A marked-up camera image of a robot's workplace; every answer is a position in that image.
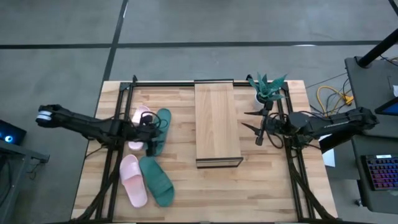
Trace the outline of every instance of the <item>green slipper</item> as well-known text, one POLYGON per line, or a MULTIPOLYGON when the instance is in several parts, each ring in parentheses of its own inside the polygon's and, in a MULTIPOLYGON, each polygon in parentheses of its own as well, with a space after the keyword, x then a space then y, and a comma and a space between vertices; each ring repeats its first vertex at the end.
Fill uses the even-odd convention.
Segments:
POLYGON ((160 168, 154 157, 142 157, 139 160, 139 167, 157 204, 161 207, 168 207, 174 199, 174 187, 169 177, 160 168))
POLYGON ((156 138, 154 138, 154 141, 157 141, 154 156, 158 156, 158 155, 160 155, 160 153, 162 153, 164 145, 166 143, 167 131, 169 130, 170 122, 172 120, 172 114, 166 108, 161 108, 160 110, 157 111, 156 114, 159 116, 160 121, 155 116, 154 124, 157 124, 160 122, 160 124, 158 124, 158 125, 160 125, 159 130, 162 133, 159 136, 157 136, 156 138))

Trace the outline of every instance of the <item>concrete floor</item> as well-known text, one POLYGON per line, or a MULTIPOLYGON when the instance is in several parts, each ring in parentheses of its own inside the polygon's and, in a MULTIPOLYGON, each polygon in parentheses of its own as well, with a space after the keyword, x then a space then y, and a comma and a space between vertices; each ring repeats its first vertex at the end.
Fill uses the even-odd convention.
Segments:
MULTIPOLYGON (((110 44, 122 1, 2 0, 0 45, 110 44)), ((129 0, 119 42, 381 40, 397 21, 387 0, 129 0)), ((305 80, 310 103, 319 108, 317 88, 340 89, 347 79, 339 76, 345 73, 344 59, 372 47, 117 49, 109 79, 130 80, 133 74, 140 80, 244 79, 256 72, 275 78, 288 73, 288 79, 305 80)), ((394 55, 397 47, 385 53, 394 55)), ((69 219, 87 141, 64 129, 39 128, 34 119, 39 105, 50 103, 94 115, 108 56, 109 49, 0 50, 0 119, 28 131, 26 147, 51 155, 35 180, 26 178, 12 223, 69 219)), ((321 93, 323 101, 328 94, 321 93)), ((397 220, 398 215, 356 207, 355 181, 331 175, 330 184, 340 218, 397 220)))

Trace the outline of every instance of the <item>slide sandal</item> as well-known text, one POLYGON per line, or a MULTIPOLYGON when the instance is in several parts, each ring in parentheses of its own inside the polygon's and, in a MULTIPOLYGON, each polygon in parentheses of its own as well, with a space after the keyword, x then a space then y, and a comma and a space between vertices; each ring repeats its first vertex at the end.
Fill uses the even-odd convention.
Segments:
POLYGON ((154 116, 155 117, 154 124, 160 122, 159 130, 162 133, 154 139, 157 141, 154 156, 158 156, 160 155, 160 153, 162 153, 164 145, 166 143, 167 131, 169 130, 170 122, 172 120, 172 114, 166 108, 161 108, 160 110, 157 111, 156 114, 159 116, 160 121, 156 116, 154 116))
POLYGON ((160 168, 154 157, 142 157, 139 160, 139 167, 157 204, 161 207, 168 207, 174 199, 174 187, 169 177, 160 168))
POLYGON ((137 157, 128 155, 123 158, 120 163, 120 179, 132 206, 136 208, 144 206, 148 197, 137 157))
MULTIPOLYGON (((135 125, 138 125, 139 122, 140 122, 140 120, 141 120, 141 114, 142 114, 143 112, 146 112, 146 111, 150 111, 150 109, 149 109, 148 107, 144 106, 144 105, 139 106, 139 107, 137 108, 136 112, 134 113, 134 115, 132 116, 132 120, 131 120, 131 121, 132 121, 135 125)), ((130 148, 131 150, 133 150, 133 151, 139 151, 139 150, 141 150, 142 147, 144 146, 144 143, 143 143, 143 142, 134 142, 134 141, 130 141, 128 144, 129 144, 129 148, 130 148)))

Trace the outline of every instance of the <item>white paper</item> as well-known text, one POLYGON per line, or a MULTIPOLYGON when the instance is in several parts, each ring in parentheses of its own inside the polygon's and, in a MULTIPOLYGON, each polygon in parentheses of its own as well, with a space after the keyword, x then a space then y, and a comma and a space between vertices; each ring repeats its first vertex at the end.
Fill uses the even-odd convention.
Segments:
POLYGON ((398 97, 398 86, 393 85, 392 87, 394 87, 394 96, 398 97))
MULTIPOLYGON (((321 136, 319 138, 319 141, 322 141, 322 139, 331 136, 331 134, 327 134, 325 136, 321 136)), ((327 152, 322 154, 323 157, 323 163, 326 166, 330 166, 330 167, 336 167, 336 163, 335 163, 335 149, 329 149, 327 152)))

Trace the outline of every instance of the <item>plant pot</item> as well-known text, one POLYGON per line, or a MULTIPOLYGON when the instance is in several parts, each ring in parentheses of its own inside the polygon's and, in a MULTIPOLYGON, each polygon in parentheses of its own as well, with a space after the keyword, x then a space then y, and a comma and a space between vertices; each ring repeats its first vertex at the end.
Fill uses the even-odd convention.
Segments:
POLYGON ((259 110, 263 109, 264 103, 265 102, 263 100, 259 99, 257 94, 254 95, 254 109, 255 110, 259 111, 259 110))

